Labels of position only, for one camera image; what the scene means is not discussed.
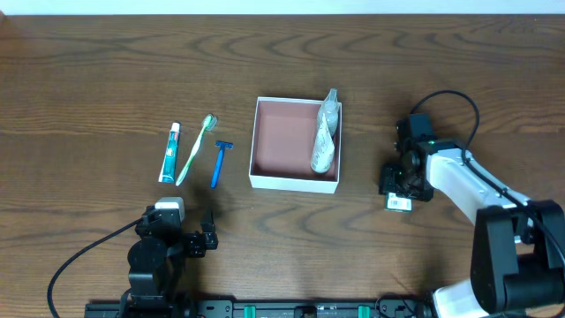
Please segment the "green white soap bar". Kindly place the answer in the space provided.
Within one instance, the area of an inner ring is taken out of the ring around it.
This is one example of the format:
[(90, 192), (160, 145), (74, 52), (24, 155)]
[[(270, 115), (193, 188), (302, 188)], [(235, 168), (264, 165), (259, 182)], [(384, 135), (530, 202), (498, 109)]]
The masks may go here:
[(412, 211), (412, 201), (411, 199), (399, 197), (395, 193), (387, 193), (385, 209), (395, 212), (410, 213)]

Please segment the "white tube gold cap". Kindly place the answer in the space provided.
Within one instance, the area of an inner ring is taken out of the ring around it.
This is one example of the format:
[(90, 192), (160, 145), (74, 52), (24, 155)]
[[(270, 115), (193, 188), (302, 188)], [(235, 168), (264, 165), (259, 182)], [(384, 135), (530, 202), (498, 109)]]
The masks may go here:
[(334, 161), (334, 155), (335, 144), (329, 131), (326, 115), (322, 113), (318, 121), (311, 157), (312, 170), (319, 174), (328, 172)]

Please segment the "blue liquid clear bottle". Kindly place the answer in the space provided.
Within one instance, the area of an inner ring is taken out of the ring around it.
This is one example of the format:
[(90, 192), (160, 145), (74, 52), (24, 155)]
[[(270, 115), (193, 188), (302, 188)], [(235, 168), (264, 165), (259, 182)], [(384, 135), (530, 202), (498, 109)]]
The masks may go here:
[(338, 125), (340, 105), (337, 100), (337, 89), (331, 88), (318, 112), (318, 125), (321, 125), (322, 119), (325, 118), (331, 136), (335, 135)]

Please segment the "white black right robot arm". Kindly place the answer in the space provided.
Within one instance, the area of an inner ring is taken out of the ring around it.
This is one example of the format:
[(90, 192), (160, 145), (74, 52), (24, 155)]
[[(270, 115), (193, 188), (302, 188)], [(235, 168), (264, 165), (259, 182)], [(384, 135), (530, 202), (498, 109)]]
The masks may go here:
[(468, 279), (432, 294), (437, 317), (522, 314), (564, 301), (564, 211), (506, 187), (452, 140), (406, 138), (382, 166), (379, 193), (392, 210), (444, 193), (474, 226)]

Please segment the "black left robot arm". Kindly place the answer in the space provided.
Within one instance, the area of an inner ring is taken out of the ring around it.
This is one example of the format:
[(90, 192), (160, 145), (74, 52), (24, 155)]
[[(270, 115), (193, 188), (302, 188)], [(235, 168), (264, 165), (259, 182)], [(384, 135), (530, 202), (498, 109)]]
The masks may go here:
[(208, 210), (200, 221), (201, 230), (185, 232), (178, 208), (149, 206), (135, 231), (140, 241), (130, 249), (128, 279), (135, 306), (166, 308), (174, 303), (177, 283), (185, 261), (202, 258), (218, 247), (214, 214)]

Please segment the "teal toothpaste tube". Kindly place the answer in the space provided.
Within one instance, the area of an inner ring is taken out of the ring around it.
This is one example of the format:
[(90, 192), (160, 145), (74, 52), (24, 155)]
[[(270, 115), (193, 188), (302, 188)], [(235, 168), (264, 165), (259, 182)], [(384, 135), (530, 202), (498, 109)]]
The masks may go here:
[(171, 125), (168, 137), (167, 147), (162, 162), (161, 171), (158, 182), (164, 184), (173, 184), (175, 182), (175, 170), (177, 162), (177, 149), (180, 136), (181, 125), (174, 122)]

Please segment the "blue disposable razor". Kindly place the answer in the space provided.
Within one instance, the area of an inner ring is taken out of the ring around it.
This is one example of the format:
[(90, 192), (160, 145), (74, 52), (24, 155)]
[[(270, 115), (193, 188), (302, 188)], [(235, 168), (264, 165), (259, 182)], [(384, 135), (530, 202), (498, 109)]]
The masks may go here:
[(224, 159), (224, 153), (226, 149), (233, 149), (233, 144), (231, 142), (227, 142), (227, 141), (222, 141), (222, 140), (217, 140), (215, 142), (215, 145), (219, 148), (218, 150), (218, 155), (216, 158), (216, 162), (215, 162), (215, 169), (214, 169), (214, 173), (213, 173), (213, 177), (211, 179), (211, 187), (212, 188), (216, 188), (218, 181), (219, 181), (219, 177), (221, 174), (221, 170), (222, 170), (222, 163), (223, 163), (223, 159)]

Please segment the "green white toothbrush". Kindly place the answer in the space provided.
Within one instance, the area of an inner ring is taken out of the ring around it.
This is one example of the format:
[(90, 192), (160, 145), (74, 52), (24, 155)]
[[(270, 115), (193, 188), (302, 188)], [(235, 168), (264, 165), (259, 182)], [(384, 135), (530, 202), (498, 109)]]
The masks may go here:
[(189, 154), (189, 157), (185, 163), (185, 166), (183, 167), (183, 169), (180, 171), (180, 174), (177, 178), (176, 181), (176, 186), (181, 186), (181, 184), (184, 182), (188, 171), (192, 165), (192, 161), (195, 158), (195, 156), (198, 154), (204, 134), (206, 131), (211, 131), (214, 129), (214, 127), (217, 124), (217, 117), (215, 115), (213, 115), (212, 113), (208, 113), (205, 118), (202, 120), (201, 123), (201, 129), (200, 132), (192, 146), (191, 149), (191, 153)]

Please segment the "white box pink interior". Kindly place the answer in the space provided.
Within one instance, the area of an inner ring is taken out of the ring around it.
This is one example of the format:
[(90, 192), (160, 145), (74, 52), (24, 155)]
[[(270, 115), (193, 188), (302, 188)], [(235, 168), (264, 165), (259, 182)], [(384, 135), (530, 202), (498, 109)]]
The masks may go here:
[(340, 181), (342, 126), (336, 128), (335, 157), (328, 172), (311, 168), (318, 100), (257, 98), (248, 176), (253, 188), (335, 193)]

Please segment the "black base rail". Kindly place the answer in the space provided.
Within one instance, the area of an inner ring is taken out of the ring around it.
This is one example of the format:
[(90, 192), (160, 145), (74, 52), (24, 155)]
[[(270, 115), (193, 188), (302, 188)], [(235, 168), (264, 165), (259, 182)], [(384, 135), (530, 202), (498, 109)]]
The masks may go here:
[(186, 308), (151, 309), (133, 303), (87, 304), (86, 318), (433, 318), (432, 306), (413, 299), (379, 299), (370, 302), (242, 302), (202, 300)]

